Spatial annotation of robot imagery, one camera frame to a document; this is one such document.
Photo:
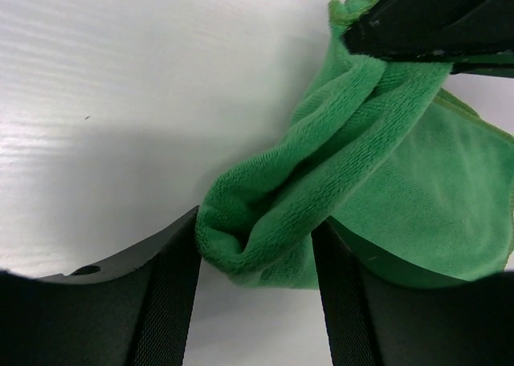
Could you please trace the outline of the green towel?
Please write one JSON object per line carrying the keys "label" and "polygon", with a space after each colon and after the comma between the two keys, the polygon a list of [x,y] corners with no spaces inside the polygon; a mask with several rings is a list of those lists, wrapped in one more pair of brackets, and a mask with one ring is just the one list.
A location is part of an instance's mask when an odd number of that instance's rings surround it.
{"label": "green towel", "polygon": [[353,55],[341,35],[379,0],[332,0],[320,72],[284,137],[221,175],[197,216],[202,257],[243,287],[315,289],[312,231],[373,243],[462,281],[513,250],[513,139],[443,89],[447,63]]}

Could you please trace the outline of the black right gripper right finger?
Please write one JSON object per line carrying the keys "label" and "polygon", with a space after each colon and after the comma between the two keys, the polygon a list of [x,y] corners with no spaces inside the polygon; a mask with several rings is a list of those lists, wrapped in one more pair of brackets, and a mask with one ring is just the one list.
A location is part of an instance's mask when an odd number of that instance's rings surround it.
{"label": "black right gripper right finger", "polygon": [[312,244],[333,364],[512,364],[512,272],[447,277],[333,218],[313,230]]}

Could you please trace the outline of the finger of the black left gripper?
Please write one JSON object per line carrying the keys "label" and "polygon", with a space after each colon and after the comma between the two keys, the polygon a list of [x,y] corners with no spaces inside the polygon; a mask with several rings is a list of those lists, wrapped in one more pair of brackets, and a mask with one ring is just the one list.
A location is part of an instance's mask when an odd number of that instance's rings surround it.
{"label": "finger of the black left gripper", "polygon": [[343,39],[380,59],[509,61],[513,0],[379,0]]}
{"label": "finger of the black left gripper", "polygon": [[451,74],[512,78],[513,55],[483,55],[459,59],[453,63]]}

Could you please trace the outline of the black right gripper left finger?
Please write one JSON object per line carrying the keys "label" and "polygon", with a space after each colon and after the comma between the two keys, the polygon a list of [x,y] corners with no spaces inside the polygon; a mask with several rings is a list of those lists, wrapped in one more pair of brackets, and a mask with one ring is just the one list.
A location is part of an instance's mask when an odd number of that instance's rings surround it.
{"label": "black right gripper left finger", "polygon": [[196,214],[68,275],[3,271],[2,364],[182,364],[201,262]]}

